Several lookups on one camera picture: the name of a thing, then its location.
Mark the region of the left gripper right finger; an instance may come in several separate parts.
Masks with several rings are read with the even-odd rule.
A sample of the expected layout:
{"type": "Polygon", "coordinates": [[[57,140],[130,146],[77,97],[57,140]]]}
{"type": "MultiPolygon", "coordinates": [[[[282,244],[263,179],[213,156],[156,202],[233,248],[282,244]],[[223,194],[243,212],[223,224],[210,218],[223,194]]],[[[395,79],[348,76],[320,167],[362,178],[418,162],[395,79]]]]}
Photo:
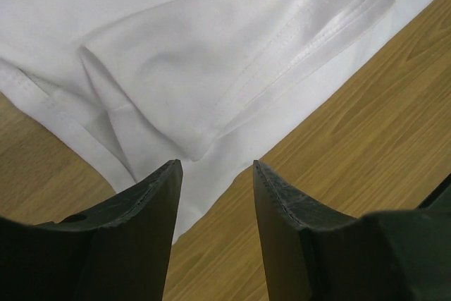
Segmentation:
{"type": "Polygon", "coordinates": [[[253,165],[270,300],[449,300],[450,180],[417,208],[354,218],[253,165]]]}

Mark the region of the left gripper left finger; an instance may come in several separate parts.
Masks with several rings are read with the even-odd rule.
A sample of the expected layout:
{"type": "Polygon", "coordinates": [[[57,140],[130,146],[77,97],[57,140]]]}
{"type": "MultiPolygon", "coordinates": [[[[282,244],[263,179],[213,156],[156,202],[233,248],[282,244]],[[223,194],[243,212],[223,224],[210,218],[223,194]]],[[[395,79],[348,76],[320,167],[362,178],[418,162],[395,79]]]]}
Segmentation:
{"type": "Polygon", "coordinates": [[[1,220],[2,300],[161,300],[183,169],[141,182],[61,222],[1,220]]]}

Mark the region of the white t shirt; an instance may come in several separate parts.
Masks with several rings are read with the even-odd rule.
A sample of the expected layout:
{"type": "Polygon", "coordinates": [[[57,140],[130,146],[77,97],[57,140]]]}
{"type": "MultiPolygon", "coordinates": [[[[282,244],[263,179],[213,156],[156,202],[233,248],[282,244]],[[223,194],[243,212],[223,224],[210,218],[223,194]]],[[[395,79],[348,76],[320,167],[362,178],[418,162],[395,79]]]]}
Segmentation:
{"type": "Polygon", "coordinates": [[[123,191],[183,164],[175,237],[432,0],[1,0],[1,92],[123,191]]]}

